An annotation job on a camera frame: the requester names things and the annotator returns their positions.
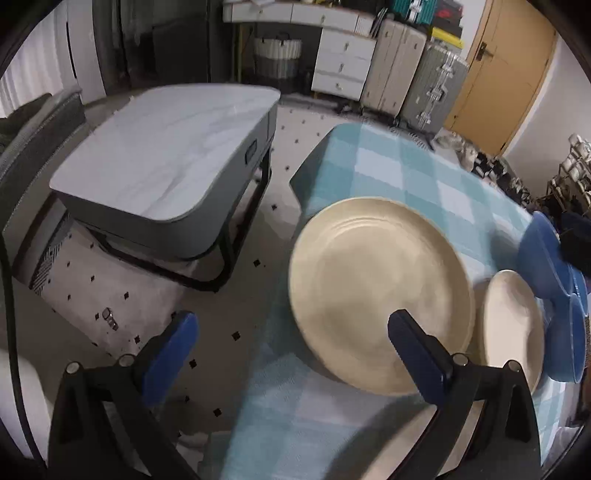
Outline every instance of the blue checkered tablecloth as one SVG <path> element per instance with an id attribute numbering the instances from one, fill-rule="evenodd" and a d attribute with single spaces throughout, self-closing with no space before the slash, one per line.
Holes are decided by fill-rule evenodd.
<path id="1" fill-rule="evenodd" d="M 404 202 L 453 244 L 474 284 L 514 268 L 531 216 L 447 160 L 386 131 L 334 128 L 294 175 L 303 215 L 355 196 Z M 544 461 L 564 384 L 545 375 L 534 394 Z M 383 397 L 330 375 L 297 329 L 282 274 L 226 454 L 223 479 L 359 478 L 384 444 L 425 407 L 419 395 Z"/>

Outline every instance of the dark cloth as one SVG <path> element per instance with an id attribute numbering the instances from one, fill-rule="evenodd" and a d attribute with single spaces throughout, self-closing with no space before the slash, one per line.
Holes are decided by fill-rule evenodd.
<path id="1" fill-rule="evenodd" d="M 7 118 L 0 118 L 0 155 L 4 153 L 6 147 L 18 135 L 21 128 L 41 110 L 41 107 L 50 96 L 50 93 L 44 93 L 40 97 L 21 105 Z"/>
<path id="2" fill-rule="evenodd" d="M 572 212 L 562 214 L 560 252 L 583 275 L 591 277 L 591 220 Z"/>

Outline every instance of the blue plate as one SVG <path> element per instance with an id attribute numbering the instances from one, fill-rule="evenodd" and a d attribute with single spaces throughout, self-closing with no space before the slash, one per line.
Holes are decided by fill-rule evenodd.
<path id="1" fill-rule="evenodd" d="M 554 315 L 545 333 L 544 371 L 558 382 L 579 383 L 585 357 L 585 314 L 573 293 L 554 301 Z"/>
<path id="2" fill-rule="evenodd" d="M 574 279 L 574 292 L 579 296 L 581 305 L 583 306 L 583 313 L 585 316 L 589 316 L 589 304 L 587 302 L 587 285 L 585 284 L 585 277 L 580 270 L 571 268 L 573 271 Z"/>
<path id="3" fill-rule="evenodd" d="M 573 292 L 573 276 L 560 256 L 558 235 L 541 212 L 534 212 L 519 244 L 517 273 L 538 298 L 565 298 Z"/>

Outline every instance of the door frame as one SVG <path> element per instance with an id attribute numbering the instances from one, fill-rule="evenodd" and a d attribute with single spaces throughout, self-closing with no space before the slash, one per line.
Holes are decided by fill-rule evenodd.
<path id="1" fill-rule="evenodd" d="M 476 57 L 476 53 L 478 52 L 478 48 L 480 47 L 480 42 L 482 42 L 482 37 L 484 36 L 486 26 L 489 21 L 489 17 L 491 16 L 493 3 L 495 3 L 496 1 L 498 1 L 498 0 L 486 0 L 484 9 L 482 10 L 482 16 L 480 17 L 480 22 L 478 24 L 478 29 L 476 30 L 476 35 L 474 35 L 474 40 L 472 40 L 472 45 L 470 46 L 470 51 L 468 52 L 468 56 L 466 57 L 466 63 L 469 65 L 468 75 L 466 76 L 466 80 L 470 79 L 470 71 L 473 69 L 473 67 L 475 68 L 474 59 Z M 509 138 L 505 142 L 505 145 L 503 145 L 503 147 L 501 148 L 501 152 L 499 153 L 499 155 L 503 155 L 505 153 L 507 147 L 509 147 L 512 140 L 515 138 L 515 135 L 517 134 L 517 132 L 521 128 L 521 125 L 523 124 L 523 122 L 525 121 L 527 116 L 530 114 L 530 110 L 534 106 L 534 104 L 538 98 L 538 95 L 540 93 L 540 90 L 542 89 L 542 85 L 544 84 L 544 82 L 546 80 L 546 76 L 548 75 L 548 70 L 550 69 L 550 65 L 552 64 L 552 60 L 554 58 L 554 55 L 556 54 L 556 45 L 557 44 L 558 44 L 558 32 L 556 31 L 556 28 L 554 28 L 554 43 L 552 45 L 552 51 L 546 61 L 546 66 L 544 68 L 544 71 L 542 72 L 542 76 L 540 78 L 540 81 L 538 82 L 538 85 L 535 88 L 535 92 L 532 95 L 532 98 L 531 98 L 528 106 L 526 107 L 523 115 L 519 119 L 519 122 L 517 123 L 514 130 L 511 132 L 511 134 L 509 135 Z M 460 94 L 457 97 L 456 103 L 452 107 L 452 111 L 449 113 L 448 117 L 445 120 L 444 126 L 448 130 L 452 130 L 453 121 L 455 120 L 454 116 L 461 109 L 461 107 L 463 106 L 465 100 L 467 99 L 467 97 L 470 93 L 469 91 L 465 92 L 462 90 L 460 91 Z"/>

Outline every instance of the screw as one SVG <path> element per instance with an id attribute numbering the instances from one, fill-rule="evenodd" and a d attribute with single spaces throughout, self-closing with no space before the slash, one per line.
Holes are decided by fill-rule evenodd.
<path id="1" fill-rule="evenodd" d="M 520 372 L 521 371 L 521 365 L 519 364 L 519 362 L 515 361 L 515 360 L 509 360 L 509 368 L 511 368 L 514 372 Z"/>
<path id="2" fill-rule="evenodd" d="M 461 367 L 465 367 L 468 364 L 468 357 L 463 353 L 456 353 L 453 356 L 453 362 L 456 365 L 460 365 Z"/>
<path id="3" fill-rule="evenodd" d="M 66 372 L 72 375 L 75 374 L 79 369 L 80 364 L 78 362 L 72 362 L 71 364 L 68 364 L 68 366 L 66 367 Z"/>
<path id="4" fill-rule="evenodd" d="M 126 353 L 119 357 L 119 365 L 122 367 L 131 367 L 135 362 L 135 357 L 130 353 Z"/>

